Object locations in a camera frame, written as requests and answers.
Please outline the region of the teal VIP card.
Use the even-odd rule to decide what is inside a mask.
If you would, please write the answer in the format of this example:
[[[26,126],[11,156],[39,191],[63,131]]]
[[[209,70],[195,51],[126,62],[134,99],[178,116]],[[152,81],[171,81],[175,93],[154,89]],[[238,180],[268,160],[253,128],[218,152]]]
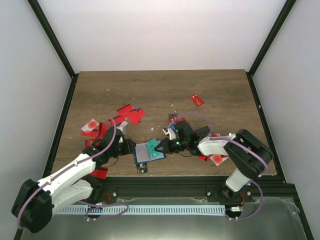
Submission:
[[[147,143],[147,150],[151,160],[161,159],[163,154],[159,151],[156,151],[156,146],[158,145],[155,138],[149,140]]]

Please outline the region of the navy blue card holder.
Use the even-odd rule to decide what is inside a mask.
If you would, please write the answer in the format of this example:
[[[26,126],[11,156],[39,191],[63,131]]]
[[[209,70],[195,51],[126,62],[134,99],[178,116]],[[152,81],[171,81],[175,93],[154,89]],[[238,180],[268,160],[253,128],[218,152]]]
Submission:
[[[152,139],[149,142],[151,142],[153,146],[156,147],[161,141]],[[153,148],[150,148],[149,142],[138,143],[135,145],[134,161],[136,165],[167,158],[165,153],[154,151]]]

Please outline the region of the red VIP card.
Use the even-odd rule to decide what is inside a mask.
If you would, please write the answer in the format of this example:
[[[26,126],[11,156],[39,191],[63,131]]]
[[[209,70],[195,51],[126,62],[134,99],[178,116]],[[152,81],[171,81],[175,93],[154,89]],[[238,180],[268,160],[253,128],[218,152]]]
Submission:
[[[144,163],[150,160],[149,150],[145,144],[136,145],[135,151],[138,163]]]

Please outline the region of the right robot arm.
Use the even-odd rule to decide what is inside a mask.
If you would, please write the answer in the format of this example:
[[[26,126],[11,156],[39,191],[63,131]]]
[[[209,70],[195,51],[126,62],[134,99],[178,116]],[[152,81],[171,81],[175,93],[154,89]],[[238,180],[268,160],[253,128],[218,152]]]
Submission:
[[[223,198],[229,202],[240,196],[240,190],[251,181],[268,171],[273,160],[273,152],[246,129],[228,136],[213,136],[208,126],[192,129],[186,120],[180,120],[174,126],[175,131],[165,127],[167,136],[154,147],[163,154],[178,154],[188,151],[192,156],[230,158],[235,170],[221,187]]]

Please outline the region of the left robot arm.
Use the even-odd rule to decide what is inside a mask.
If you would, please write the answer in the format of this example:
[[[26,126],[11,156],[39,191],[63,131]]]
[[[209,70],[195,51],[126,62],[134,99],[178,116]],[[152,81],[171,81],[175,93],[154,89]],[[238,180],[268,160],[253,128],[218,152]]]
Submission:
[[[11,209],[17,227],[37,233],[63,208],[87,199],[97,202],[102,189],[92,172],[111,158],[133,154],[135,147],[136,143],[126,139],[121,129],[110,127],[60,170],[37,181],[26,180]]]

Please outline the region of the black card upper centre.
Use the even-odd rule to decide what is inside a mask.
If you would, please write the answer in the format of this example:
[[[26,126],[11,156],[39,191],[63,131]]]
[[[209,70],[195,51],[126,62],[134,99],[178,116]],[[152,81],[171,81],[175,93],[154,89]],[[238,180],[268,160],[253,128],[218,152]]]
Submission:
[[[177,117],[178,117],[178,114],[176,114],[176,113],[169,113],[169,114],[168,114],[168,122],[171,123],[171,122],[174,121]]]

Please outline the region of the red card front left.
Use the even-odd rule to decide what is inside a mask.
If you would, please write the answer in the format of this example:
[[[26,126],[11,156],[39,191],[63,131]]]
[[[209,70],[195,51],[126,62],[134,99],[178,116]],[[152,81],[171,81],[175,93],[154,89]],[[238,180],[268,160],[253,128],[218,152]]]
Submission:
[[[90,175],[98,179],[106,179],[108,174],[108,168],[101,167],[94,170]]]

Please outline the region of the red striped card top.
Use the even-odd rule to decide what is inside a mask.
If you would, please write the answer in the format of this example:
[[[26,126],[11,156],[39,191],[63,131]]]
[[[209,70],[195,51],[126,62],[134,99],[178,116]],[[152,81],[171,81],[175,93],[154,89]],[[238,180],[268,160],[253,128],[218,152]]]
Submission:
[[[116,111],[118,113],[118,115],[125,115],[126,113],[130,112],[133,109],[133,106],[129,103],[121,106],[120,108],[118,108]]]

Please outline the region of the white red dot card left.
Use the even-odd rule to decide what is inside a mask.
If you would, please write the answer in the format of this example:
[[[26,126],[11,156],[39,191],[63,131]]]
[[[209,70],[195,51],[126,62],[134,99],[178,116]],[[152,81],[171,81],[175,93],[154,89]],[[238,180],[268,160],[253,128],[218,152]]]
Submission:
[[[88,134],[90,132],[92,132],[97,126],[99,125],[99,123],[94,120],[94,119],[91,119],[88,123],[86,123],[82,128],[81,130]]]

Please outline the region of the white red dot card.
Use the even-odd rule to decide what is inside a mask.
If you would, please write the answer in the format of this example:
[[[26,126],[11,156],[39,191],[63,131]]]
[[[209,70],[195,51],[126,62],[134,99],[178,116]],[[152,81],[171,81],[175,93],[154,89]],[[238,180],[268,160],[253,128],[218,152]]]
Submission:
[[[94,120],[94,119],[91,119],[88,123],[86,123],[82,128],[81,130],[88,134],[90,132],[92,132],[97,126],[99,125],[99,123]]]
[[[220,155],[220,154],[213,154],[210,156],[210,159],[216,166],[219,166],[226,159],[228,159],[228,156],[227,155]]]

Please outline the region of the black card right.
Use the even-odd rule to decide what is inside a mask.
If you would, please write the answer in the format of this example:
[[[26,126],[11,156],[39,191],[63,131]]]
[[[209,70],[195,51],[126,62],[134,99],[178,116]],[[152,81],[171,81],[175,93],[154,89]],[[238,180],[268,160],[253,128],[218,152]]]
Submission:
[[[194,131],[198,137],[206,137],[210,132],[210,128],[208,126],[201,127]]]

